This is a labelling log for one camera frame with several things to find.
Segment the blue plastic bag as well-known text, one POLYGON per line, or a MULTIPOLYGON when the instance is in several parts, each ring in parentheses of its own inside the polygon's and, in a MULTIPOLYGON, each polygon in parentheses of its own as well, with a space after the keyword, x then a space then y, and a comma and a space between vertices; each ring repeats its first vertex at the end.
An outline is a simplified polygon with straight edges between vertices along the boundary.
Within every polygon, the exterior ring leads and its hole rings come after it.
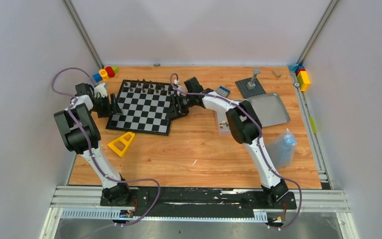
POLYGON ((296 146, 297 140, 288 128, 266 145, 267 152, 276 169, 292 164, 296 146))

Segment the metal tin box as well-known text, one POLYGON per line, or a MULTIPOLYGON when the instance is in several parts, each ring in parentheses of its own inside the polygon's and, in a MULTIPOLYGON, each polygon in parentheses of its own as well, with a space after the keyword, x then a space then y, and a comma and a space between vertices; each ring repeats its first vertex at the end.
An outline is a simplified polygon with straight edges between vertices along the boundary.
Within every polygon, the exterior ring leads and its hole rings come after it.
POLYGON ((231 130, 229 123, 226 117, 226 113, 214 112, 218 133, 220 136, 229 136, 231 135, 231 130))

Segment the small wooden block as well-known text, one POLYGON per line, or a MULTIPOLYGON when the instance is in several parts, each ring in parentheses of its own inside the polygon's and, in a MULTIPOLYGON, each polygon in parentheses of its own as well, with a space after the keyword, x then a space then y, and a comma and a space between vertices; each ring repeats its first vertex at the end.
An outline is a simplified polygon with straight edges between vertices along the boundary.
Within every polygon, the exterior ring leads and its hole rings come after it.
POLYGON ((272 70, 272 74, 273 76, 276 78, 276 79, 279 79, 281 76, 282 76, 282 73, 280 70, 277 70, 277 69, 273 69, 272 70))

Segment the black white chessboard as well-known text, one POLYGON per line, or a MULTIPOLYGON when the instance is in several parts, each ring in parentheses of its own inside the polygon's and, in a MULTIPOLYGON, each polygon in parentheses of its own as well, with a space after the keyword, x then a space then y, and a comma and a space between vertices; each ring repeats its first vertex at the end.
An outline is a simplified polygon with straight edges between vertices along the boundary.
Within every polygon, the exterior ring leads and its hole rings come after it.
POLYGON ((121 113, 109 117, 106 129, 169 135, 174 92, 169 83, 124 79, 116 98, 121 113))

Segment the grey brick baseplate with post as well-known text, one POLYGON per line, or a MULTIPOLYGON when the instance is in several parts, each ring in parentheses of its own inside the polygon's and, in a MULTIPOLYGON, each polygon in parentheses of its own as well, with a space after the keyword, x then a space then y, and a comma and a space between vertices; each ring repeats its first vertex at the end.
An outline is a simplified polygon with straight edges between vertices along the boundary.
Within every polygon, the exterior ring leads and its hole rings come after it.
POLYGON ((253 68, 253 75, 250 78, 238 80, 235 82, 241 96, 245 99, 263 95, 266 93, 263 86, 259 82, 257 76, 261 73, 259 68, 253 68))

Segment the yellow triangular plastic stand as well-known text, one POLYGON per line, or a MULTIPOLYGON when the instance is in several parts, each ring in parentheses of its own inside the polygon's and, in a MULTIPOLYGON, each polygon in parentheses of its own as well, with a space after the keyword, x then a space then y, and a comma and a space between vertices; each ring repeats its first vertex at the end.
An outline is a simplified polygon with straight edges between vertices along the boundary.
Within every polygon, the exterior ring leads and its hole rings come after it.
POLYGON ((136 134, 133 132, 126 132, 120 137, 109 142, 107 146, 119 157, 123 157, 127 150, 130 148, 136 134))

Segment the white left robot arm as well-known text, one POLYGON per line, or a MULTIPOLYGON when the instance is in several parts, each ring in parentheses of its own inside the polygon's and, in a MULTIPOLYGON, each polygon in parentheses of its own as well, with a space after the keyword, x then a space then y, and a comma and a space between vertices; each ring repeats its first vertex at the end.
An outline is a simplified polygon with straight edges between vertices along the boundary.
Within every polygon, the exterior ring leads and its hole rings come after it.
POLYGON ((102 206, 126 206, 132 192, 121 174, 112 166, 101 147, 101 135, 92 117, 107 118, 120 114, 114 94, 108 94, 104 84, 75 86, 76 94, 67 108, 54 114, 65 147, 74 151, 91 165, 102 184, 102 206))

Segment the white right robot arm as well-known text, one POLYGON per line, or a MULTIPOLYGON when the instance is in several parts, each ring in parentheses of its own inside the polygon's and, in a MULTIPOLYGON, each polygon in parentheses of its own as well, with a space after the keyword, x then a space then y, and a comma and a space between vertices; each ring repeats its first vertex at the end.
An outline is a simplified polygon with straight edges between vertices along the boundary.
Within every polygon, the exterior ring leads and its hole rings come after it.
POLYGON ((176 120, 189 114, 189 109, 199 106, 225 114, 234 140, 243 145, 250 154, 260 176, 264 201, 267 206, 276 208, 284 201, 288 193, 284 177, 274 167, 267 152, 260 123, 252 104, 248 100, 233 101, 219 95, 212 89, 204 89, 196 77, 185 81, 185 90, 174 83, 178 75, 170 76, 171 105, 167 118, 176 120))

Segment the coloured toy cylinders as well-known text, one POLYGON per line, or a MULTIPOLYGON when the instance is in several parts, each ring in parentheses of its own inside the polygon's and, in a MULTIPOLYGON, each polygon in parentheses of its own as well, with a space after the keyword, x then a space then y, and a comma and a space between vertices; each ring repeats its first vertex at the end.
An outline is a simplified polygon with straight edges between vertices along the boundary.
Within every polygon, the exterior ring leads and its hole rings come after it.
POLYGON ((115 66, 107 66, 103 69, 100 69, 98 73, 93 75, 93 79, 95 82, 105 82, 110 78, 114 78, 116 74, 119 72, 119 69, 115 66))

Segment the blue grey toy brick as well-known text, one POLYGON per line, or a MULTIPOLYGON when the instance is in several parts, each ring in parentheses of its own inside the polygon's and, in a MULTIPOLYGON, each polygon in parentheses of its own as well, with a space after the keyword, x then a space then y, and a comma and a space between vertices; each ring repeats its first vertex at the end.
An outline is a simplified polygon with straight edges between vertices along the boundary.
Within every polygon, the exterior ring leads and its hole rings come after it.
POLYGON ((227 98, 227 97, 230 95, 230 93, 231 93, 229 89, 227 89, 227 88, 225 88, 225 87, 223 87, 223 86, 219 86, 219 87, 215 90, 215 92, 216 92, 217 94, 219 94, 220 96, 225 97, 225 98, 227 98))

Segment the coloured toy brick stack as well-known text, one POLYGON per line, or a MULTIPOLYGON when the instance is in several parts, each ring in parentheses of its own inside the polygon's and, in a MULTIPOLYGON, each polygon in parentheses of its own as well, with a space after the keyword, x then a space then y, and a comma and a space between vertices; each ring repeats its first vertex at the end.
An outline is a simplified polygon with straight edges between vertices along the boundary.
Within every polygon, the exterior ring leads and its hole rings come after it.
POLYGON ((288 65, 290 72, 295 73, 300 90, 306 92, 310 87, 310 79, 304 66, 299 64, 288 65))

